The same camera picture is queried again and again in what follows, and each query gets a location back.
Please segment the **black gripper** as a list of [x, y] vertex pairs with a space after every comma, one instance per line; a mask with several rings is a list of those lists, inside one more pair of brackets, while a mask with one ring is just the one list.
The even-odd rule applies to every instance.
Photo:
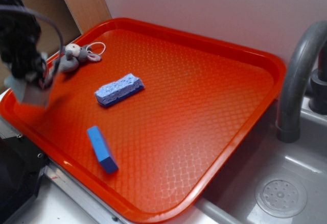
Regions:
[[22, 0], [1, 0], [1, 60], [11, 71], [11, 90], [21, 104], [46, 107], [56, 72], [36, 49], [40, 33]]

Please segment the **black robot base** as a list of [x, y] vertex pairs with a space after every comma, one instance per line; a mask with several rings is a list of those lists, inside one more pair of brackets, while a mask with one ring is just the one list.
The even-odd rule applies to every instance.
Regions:
[[1, 223], [10, 223], [34, 202], [48, 162], [29, 138], [1, 139]]

